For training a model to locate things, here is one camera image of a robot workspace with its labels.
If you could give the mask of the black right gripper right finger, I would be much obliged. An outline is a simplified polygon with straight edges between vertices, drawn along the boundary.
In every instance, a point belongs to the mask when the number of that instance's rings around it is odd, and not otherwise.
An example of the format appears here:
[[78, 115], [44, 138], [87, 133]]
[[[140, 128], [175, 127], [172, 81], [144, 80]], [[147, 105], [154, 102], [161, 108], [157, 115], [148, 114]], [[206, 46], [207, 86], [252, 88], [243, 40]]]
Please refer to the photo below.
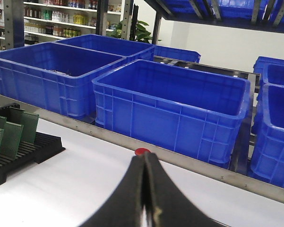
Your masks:
[[154, 153], [145, 153], [147, 224], [150, 227], [221, 227], [175, 185]]

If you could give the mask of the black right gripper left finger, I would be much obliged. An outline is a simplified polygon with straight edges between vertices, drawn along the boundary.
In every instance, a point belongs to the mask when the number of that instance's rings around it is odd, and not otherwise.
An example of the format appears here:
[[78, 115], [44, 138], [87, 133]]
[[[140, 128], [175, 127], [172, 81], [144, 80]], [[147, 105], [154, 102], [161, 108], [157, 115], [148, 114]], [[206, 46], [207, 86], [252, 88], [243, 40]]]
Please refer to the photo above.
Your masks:
[[134, 156], [110, 197], [82, 227], [139, 227], [143, 213], [145, 156]]

